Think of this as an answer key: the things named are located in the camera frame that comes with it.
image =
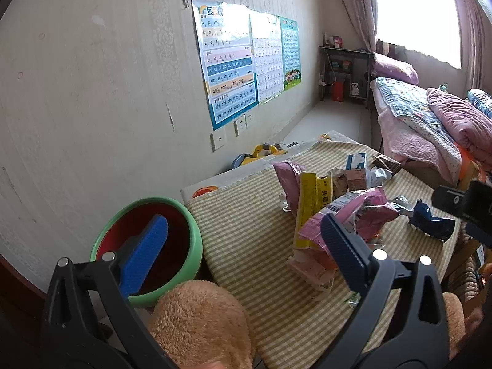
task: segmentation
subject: educational poster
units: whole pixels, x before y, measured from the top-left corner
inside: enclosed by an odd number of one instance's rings
[[[282,53],[284,56],[284,89],[301,83],[301,55],[299,53],[299,29],[297,21],[280,17]]]
[[[258,104],[243,5],[192,0],[202,71],[213,129]]]
[[[250,18],[258,102],[266,103],[284,91],[280,18],[256,11]]]

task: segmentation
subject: yellow packaging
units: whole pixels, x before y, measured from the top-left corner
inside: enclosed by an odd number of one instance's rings
[[[299,203],[297,205],[296,228],[294,231],[295,249],[320,250],[318,245],[311,240],[300,239],[299,229],[316,214],[321,208],[329,204],[333,199],[333,182],[331,175],[319,179],[315,173],[302,172],[299,182]]]

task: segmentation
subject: red container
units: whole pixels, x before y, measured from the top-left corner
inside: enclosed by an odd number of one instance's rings
[[[343,102],[343,82],[336,81],[333,86],[331,86],[331,99],[333,101]]]

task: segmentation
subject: beige striped cloth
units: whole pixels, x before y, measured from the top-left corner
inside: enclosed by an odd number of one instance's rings
[[[324,176],[345,165],[352,153],[376,151],[365,145],[322,141],[292,159],[309,172]],[[295,221],[280,209],[282,188],[273,168],[231,186],[202,195],[186,206],[196,219],[204,254],[216,282],[248,311],[258,352],[270,369],[308,368],[320,356],[353,312],[344,301],[351,295],[340,274],[328,297],[319,295],[286,267],[292,253]],[[431,204],[432,189],[401,170],[385,184],[386,195],[403,194],[415,204]],[[432,209],[437,216],[447,216]],[[416,261],[429,255],[442,279],[453,252],[459,224],[449,241],[424,235],[399,217],[382,231],[392,258]],[[367,349],[377,346],[389,325],[398,293],[393,292]]]

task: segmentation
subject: yellow toy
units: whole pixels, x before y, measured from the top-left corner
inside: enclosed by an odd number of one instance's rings
[[[231,164],[231,169],[237,168],[242,165],[246,165],[258,158],[265,157],[267,155],[282,155],[287,153],[287,150],[282,150],[280,144],[271,145],[268,143],[257,145],[253,151],[253,154],[241,154],[238,155]]]

